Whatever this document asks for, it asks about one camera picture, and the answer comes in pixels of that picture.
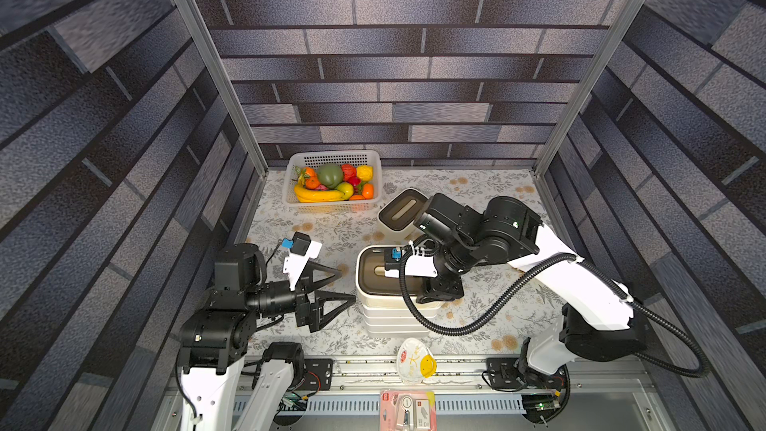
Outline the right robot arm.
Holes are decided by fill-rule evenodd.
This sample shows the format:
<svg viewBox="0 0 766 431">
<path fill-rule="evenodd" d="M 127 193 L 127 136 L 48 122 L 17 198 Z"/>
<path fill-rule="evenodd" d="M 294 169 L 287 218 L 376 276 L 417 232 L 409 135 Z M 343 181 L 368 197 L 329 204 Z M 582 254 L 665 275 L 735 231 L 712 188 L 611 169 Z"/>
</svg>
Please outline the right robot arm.
<svg viewBox="0 0 766 431">
<path fill-rule="evenodd" d="M 429 299 L 456 299 L 474 267 L 510 265 L 522 271 L 514 291 L 538 281 L 564 301 L 556 323 L 523 345 L 522 373 L 553 375 L 576 358 L 608 362 L 646 350 L 646 322 L 626 287 L 601 275 L 521 201 L 495 197 L 477 212 L 436 194 L 413 223 L 438 245 Z"/>
</svg>

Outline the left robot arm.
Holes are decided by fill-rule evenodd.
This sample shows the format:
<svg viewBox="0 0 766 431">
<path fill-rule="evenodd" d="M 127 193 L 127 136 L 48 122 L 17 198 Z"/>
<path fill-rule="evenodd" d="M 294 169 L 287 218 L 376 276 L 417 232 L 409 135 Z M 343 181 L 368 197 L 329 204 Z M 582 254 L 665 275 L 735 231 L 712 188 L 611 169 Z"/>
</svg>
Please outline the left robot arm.
<svg viewBox="0 0 766 431">
<path fill-rule="evenodd" d="M 182 326 L 176 384 L 183 398 L 183 430 L 267 430 L 283 397 L 309 375 L 302 346 L 271 343 L 261 357 L 257 380 L 241 416 L 233 415 L 249 339 L 293 315 L 297 326 L 323 330 L 354 305 L 349 293 L 327 291 L 341 279 L 337 269 L 316 263 L 302 247 L 298 272 L 285 281 L 267 280 L 267 261 L 257 245 L 222 249 L 213 266 L 205 304 Z"/>
</svg>

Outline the cream box dark lid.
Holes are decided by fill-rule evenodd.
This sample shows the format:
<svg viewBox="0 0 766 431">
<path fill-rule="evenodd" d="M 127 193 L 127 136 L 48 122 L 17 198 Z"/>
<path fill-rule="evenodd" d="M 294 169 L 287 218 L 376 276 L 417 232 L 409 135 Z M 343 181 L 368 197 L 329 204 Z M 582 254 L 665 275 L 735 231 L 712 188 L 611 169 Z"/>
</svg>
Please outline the cream box dark lid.
<svg viewBox="0 0 766 431">
<path fill-rule="evenodd" d="M 407 189 L 388 202 L 378 213 L 378 229 L 383 243 L 404 243 L 411 235 L 420 235 L 414 221 L 428 198 L 415 189 Z"/>
<path fill-rule="evenodd" d="M 356 262 L 355 286 L 361 304 L 376 307 L 399 307 L 404 303 L 397 279 L 384 276 L 383 251 L 392 245 L 365 247 Z"/>
</svg>

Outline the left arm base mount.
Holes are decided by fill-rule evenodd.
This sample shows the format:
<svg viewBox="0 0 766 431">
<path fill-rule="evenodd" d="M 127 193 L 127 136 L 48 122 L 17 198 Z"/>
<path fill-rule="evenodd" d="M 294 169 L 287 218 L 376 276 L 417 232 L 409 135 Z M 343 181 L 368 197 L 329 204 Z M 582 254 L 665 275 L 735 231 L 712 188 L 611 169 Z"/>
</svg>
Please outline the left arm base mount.
<svg viewBox="0 0 766 431">
<path fill-rule="evenodd" d="M 332 358 L 307 358 L 304 373 L 291 390 L 302 395 L 329 391 L 332 387 L 334 365 L 335 361 Z"/>
</svg>

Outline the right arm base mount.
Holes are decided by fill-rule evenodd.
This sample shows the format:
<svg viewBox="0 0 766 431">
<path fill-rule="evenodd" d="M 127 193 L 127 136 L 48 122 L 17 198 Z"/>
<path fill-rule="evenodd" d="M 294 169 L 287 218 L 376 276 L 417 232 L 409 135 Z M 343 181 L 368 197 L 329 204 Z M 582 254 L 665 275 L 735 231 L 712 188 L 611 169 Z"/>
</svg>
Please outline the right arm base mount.
<svg viewBox="0 0 766 431">
<path fill-rule="evenodd" d="M 494 391 L 532 394 L 566 394 L 571 389 L 569 371 L 562 366 L 553 375 L 544 375 L 532 369 L 520 371 L 518 357 L 495 356 L 486 359 L 482 380 Z"/>
</svg>

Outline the white box grey lid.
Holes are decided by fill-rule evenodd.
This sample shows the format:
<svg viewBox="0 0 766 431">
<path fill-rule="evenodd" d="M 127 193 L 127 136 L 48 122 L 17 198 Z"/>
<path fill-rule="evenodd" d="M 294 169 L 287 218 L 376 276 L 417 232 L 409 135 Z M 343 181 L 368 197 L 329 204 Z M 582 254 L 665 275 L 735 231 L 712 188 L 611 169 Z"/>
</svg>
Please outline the white box grey lid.
<svg viewBox="0 0 766 431">
<path fill-rule="evenodd" d="M 392 319 L 383 321 L 364 319 L 365 327 L 374 333 L 418 333 L 428 332 L 428 329 L 414 318 Z"/>
<path fill-rule="evenodd" d="M 362 315 L 366 321 L 375 325 L 404 324 L 405 322 L 419 324 L 419 321 L 406 309 L 377 309 L 363 307 Z"/>
<path fill-rule="evenodd" d="M 411 313 L 409 308 L 406 307 L 404 305 L 404 303 L 400 303 L 399 307 L 376 307 L 376 306 L 367 306 L 365 304 L 362 304 L 362 305 L 360 305 L 361 312 L 362 312 L 363 307 L 365 307 L 365 308 L 377 308 L 377 309 L 406 309 L 406 310 L 408 310 Z M 426 316 L 428 318 L 433 318 L 433 317 L 435 317 L 437 315 L 438 311 L 441 309 L 441 305 L 440 304 L 437 304 L 436 306 L 420 306 L 420 305 L 417 305 L 416 309 L 422 315 L 424 315 L 424 316 Z"/>
</svg>

